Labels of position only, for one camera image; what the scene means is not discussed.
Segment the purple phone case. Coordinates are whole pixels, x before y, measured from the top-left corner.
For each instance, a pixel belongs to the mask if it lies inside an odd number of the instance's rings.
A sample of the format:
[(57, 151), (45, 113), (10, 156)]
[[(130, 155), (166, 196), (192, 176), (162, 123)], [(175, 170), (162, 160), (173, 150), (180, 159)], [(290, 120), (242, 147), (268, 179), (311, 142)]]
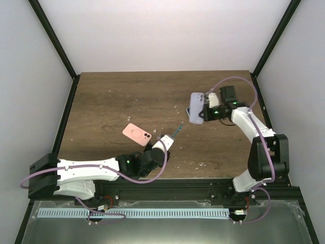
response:
[(204, 119), (199, 116), (204, 108), (204, 94), (192, 93), (190, 95), (189, 104), (189, 122), (192, 124), (200, 125)]

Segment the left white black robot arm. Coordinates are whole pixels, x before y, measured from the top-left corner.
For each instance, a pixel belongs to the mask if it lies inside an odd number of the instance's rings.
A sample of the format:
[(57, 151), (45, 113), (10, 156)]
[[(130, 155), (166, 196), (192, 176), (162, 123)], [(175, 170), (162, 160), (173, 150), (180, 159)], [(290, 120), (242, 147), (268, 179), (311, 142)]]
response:
[(29, 177), (21, 186), (27, 188), (28, 198), (32, 200), (61, 195), (99, 205), (104, 193), (96, 187), (96, 181), (126, 179), (140, 182), (156, 168), (166, 166), (169, 158), (170, 152), (159, 146), (140, 154), (123, 154), (99, 161), (69, 161), (50, 153), (30, 166)]

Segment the phone from purple case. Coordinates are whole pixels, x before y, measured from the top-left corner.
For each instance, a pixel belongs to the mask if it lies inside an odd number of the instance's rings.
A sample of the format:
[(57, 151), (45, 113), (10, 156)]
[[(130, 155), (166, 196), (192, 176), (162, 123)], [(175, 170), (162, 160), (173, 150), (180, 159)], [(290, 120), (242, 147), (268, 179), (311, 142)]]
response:
[(172, 134), (172, 138), (175, 138), (177, 134), (182, 130), (183, 128), (183, 123), (175, 130), (175, 132)]

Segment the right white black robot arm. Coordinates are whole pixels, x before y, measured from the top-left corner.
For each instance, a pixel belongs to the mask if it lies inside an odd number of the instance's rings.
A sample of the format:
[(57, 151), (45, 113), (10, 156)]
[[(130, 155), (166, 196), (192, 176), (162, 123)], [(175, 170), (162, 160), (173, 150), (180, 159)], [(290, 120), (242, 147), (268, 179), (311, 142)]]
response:
[(225, 193), (227, 202), (236, 205), (243, 200), (243, 192), (253, 191), (289, 173), (288, 138), (264, 125), (246, 102), (239, 102), (233, 86), (224, 86), (219, 93), (220, 97), (211, 91), (201, 96), (205, 102), (198, 116), (203, 121), (229, 119), (251, 143), (247, 169), (233, 178), (234, 187)]

